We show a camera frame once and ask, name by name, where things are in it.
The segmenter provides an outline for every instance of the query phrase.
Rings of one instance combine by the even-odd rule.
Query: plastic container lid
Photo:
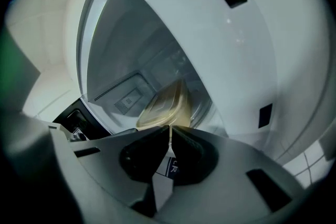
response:
[[[144,130],[158,125],[181,125],[189,127],[191,104],[185,81],[180,79],[159,91],[137,121],[137,129]]]

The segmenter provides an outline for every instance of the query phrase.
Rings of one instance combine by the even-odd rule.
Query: gray plastic surface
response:
[[[70,146],[73,151],[97,147],[100,152],[80,157],[78,161],[106,192],[123,204],[132,206],[143,199],[149,185],[130,179],[119,165],[119,154],[125,146],[148,134],[148,131],[129,132],[100,140],[72,142]]]
[[[303,193],[286,170],[253,147],[194,130],[219,151],[213,172],[201,183],[174,187],[155,219],[166,223],[246,223],[270,216],[271,211],[246,176],[262,169],[289,197]]]
[[[81,165],[80,158],[76,158],[65,136],[56,130],[52,130],[51,134],[60,169],[77,201],[84,223],[158,223],[112,197]]]

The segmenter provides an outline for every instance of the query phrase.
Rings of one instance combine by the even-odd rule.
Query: food container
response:
[[[191,107],[185,81],[176,80],[159,91],[145,107],[137,121],[137,129],[159,125],[190,126]]]

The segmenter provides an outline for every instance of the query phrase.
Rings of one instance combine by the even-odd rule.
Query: vent grille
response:
[[[133,78],[135,75],[137,74],[134,74],[122,81],[120,81],[118,84],[114,85],[112,88],[108,89],[107,91],[103,92],[101,95],[97,96],[94,101],[96,102],[99,98],[102,98],[105,94],[109,93],[110,91],[112,91],[114,88],[118,87],[120,84],[124,83],[125,81],[128,81],[129,79]]]

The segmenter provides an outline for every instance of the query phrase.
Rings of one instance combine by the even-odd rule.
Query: beige container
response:
[[[159,125],[190,126],[191,104],[185,81],[180,79],[158,92],[137,121],[137,129]]]

